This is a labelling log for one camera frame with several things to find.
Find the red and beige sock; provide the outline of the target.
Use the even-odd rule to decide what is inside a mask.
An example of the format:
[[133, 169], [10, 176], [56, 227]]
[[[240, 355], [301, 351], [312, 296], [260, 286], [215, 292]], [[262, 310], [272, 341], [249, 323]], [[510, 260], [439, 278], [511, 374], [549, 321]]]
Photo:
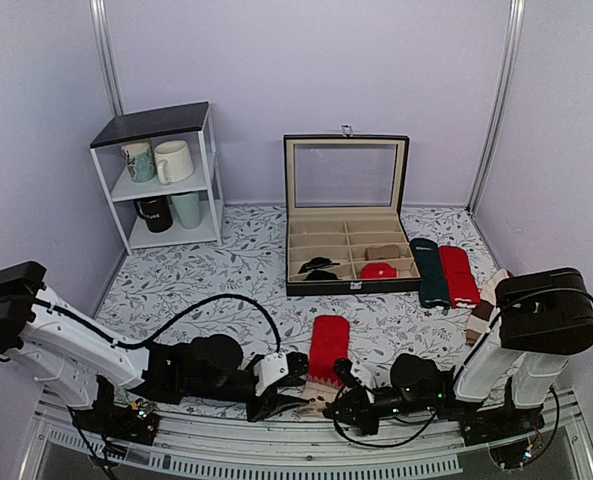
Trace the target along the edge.
[[342, 316], [321, 315], [315, 318], [309, 351], [309, 371], [303, 396], [308, 404], [296, 410], [302, 418], [322, 418], [343, 382], [333, 367], [337, 360], [348, 358], [350, 324]]

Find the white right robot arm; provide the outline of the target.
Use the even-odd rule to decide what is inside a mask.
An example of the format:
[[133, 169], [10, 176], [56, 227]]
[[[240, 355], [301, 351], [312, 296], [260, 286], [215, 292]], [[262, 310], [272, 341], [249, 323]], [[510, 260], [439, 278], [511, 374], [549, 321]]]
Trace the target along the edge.
[[569, 357], [593, 346], [593, 296], [579, 270], [559, 268], [503, 279], [495, 298], [482, 336], [449, 371], [401, 354], [389, 384], [369, 387], [348, 359], [338, 359], [345, 390], [324, 417], [339, 435], [348, 426], [375, 435], [383, 419], [428, 410], [457, 423], [468, 446], [542, 428], [544, 400]]

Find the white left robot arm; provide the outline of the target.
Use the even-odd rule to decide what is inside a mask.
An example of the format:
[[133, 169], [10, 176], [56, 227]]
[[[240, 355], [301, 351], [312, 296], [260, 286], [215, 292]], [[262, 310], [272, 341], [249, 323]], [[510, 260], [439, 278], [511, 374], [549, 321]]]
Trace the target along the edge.
[[0, 357], [59, 395], [75, 427], [152, 445], [158, 403], [240, 403], [250, 422], [306, 405], [282, 392], [304, 385], [305, 354], [276, 349], [245, 363], [241, 345], [224, 334], [177, 344], [161, 344], [156, 334], [131, 340], [68, 305], [44, 283], [45, 273], [34, 261], [0, 270]]

